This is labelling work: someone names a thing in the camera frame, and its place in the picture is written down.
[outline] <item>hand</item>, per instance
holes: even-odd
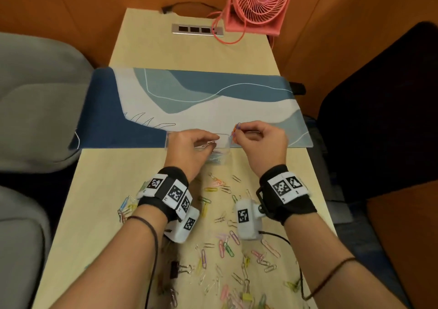
[[[261,121],[246,122],[236,129],[235,137],[259,178],[272,167],[286,164],[289,142],[283,129]]]
[[[196,151],[194,147],[218,139],[218,135],[200,129],[170,133],[164,167],[174,166],[180,168],[186,174],[187,180],[190,183],[199,173],[205,161],[207,161],[209,155],[216,147],[216,143],[208,145],[202,151]]]

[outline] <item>pink desk fan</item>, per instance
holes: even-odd
[[[242,32],[242,36],[234,42],[239,42],[245,32],[278,36],[290,0],[227,0],[227,4],[220,15],[213,21],[214,29],[223,18],[227,32]]]

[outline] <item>blue and white desk mat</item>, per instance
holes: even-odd
[[[144,68],[95,70],[70,148],[163,148],[166,131],[229,134],[238,122],[283,128],[289,147],[313,146],[281,76]]]

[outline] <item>clear plastic box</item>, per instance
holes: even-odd
[[[165,150],[167,151],[167,145],[169,142],[169,134],[172,131],[168,131],[166,134],[166,143],[164,145]],[[209,156],[209,158],[207,159],[208,163],[214,163],[214,164],[218,164],[218,165],[223,165],[226,163],[227,158],[230,155],[230,150],[229,150],[229,146],[230,146],[230,136],[227,134],[216,134],[219,136],[219,139],[216,140],[216,147],[213,150],[213,152],[211,153],[211,155]],[[202,146],[197,146],[194,147],[196,150],[203,150],[205,148],[206,145],[202,145]]]

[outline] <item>wooden table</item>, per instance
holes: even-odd
[[[170,33],[172,23],[209,25],[211,20],[127,9],[110,66],[237,74],[279,74],[269,44],[263,35],[247,34],[238,44],[227,46],[212,37],[172,35]],[[224,40],[236,40],[239,35],[239,33],[225,33]],[[123,199],[128,195],[135,196],[143,182],[162,167],[164,158],[163,149],[152,148],[82,151],[33,308],[47,309],[96,258],[120,229],[117,209]],[[306,149],[288,149],[287,165],[289,170],[296,173],[307,185],[318,213],[334,231]],[[211,180],[207,175],[209,172],[226,181],[232,187],[234,194],[244,197],[248,189],[255,198],[258,179],[250,170],[242,149],[232,149],[229,162],[224,166],[206,165],[201,171],[202,183],[194,181],[190,185],[190,190],[194,197],[202,192],[203,196],[211,199],[212,203],[205,218],[201,218],[195,225],[189,239],[182,245],[172,244],[172,247],[178,251],[181,264],[196,266],[198,263],[196,244],[202,246],[204,242],[217,243],[216,233],[236,230],[229,228],[226,223],[213,222],[225,211],[227,219],[235,220],[235,216],[232,212],[231,195],[225,192],[201,191]],[[242,182],[239,184],[232,180],[231,174],[236,175]],[[263,229],[285,236],[282,226],[267,218],[263,220]],[[242,241],[238,246],[230,240],[230,246],[235,253],[233,258],[226,254],[225,258],[221,259],[217,248],[206,249],[208,265],[203,283],[198,285],[199,276],[195,273],[190,275],[182,273],[173,283],[179,293],[178,308],[221,308],[215,289],[211,289],[207,295],[204,295],[203,291],[216,278],[216,264],[221,267],[224,274],[220,279],[221,288],[223,284],[229,284],[230,288],[241,291],[241,286],[231,274],[235,272],[242,277],[240,265],[243,253],[251,256],[248,274],[250,290],[255,296],[256,303],[262,293],[265,293],[267,304],[271,308],[303,308],[300,296],[283,285],[284,281],[296,281],[299,277],[299,268],[292,249],[281,239],[268,235],[265,239],[281,253],[279,259],[270,253],[266,257],[268,261],[277,265],[277,270],[270,273],[263,272],[263,267],[257,264],[250,254],[251,249],[266,251],[259,241]],[[164,256],[160,257],[157,273],[168,267]],[[150,306],[155,303],[156,308],[163,307],[156,301],[164,301],[169,306],[169,298],[158,296],[155,286],[152,289]],[[309,301],[308,305],[312,309],[316,308],[313,300]]]

